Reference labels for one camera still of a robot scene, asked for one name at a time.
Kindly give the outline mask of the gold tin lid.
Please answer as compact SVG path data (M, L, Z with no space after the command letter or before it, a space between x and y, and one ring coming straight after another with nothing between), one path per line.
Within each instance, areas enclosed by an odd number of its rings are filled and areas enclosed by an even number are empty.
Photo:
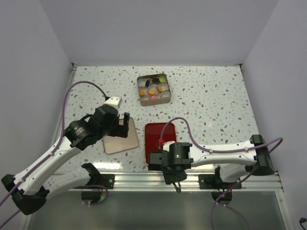
M127 138L105 136L103 145L106 154L114 154L139 146L139 139L133 118L129 121L129 131Z

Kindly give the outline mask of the metal tongs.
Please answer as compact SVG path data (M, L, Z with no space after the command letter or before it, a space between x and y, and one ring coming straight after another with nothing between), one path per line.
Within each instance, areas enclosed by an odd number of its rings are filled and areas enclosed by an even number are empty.
M174 182L173 186L175 188L175 191L180 194L181 193L181 184L180 184L180 182Z

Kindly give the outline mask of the orange round cookie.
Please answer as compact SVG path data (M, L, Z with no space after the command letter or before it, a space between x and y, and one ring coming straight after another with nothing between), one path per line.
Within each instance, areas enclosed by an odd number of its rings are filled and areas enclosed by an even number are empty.
M149 89L149 90L148 90L148 93L149 93L150 95L156 95L156 90L155 90L155 89Z

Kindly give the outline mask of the orange flower cookie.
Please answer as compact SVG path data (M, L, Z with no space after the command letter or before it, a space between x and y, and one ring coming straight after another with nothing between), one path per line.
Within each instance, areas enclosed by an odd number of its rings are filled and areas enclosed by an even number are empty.
M161 86L157 86L157 90L158 90L159 92L162 92L162 91L163 91L163 88L162 88Z

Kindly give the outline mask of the green round cookie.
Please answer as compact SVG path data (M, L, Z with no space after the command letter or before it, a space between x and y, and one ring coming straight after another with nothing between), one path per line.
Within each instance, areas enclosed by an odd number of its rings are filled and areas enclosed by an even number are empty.
M166 83L166 79L164 77L159 78L160 83Z

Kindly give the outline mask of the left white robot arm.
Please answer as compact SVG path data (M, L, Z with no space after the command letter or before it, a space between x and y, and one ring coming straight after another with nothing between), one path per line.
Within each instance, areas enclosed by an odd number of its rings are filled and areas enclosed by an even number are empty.
M118 110L110 105L102 105L96 108L94 114L71 122L57 143L35 163L16 175L5 175L1 182L25 215L35 213L47 200L69 189L83 186L95 188L101 176L91 163L85 163L58 179L50 177L64 163L103 137L127 138L129 121L130 114L124 113L123 124L120 124Z

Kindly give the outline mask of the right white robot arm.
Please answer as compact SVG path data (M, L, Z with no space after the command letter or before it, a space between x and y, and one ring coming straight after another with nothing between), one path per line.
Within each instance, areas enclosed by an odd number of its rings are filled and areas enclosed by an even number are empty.
M188 142L169 141L160 150L149 154L148 169L161 171L166 184L180 183L187 178L186 170L212 164L211 188L225 188L242 176L274 174L270 153L261 135L235 144L196 146Z

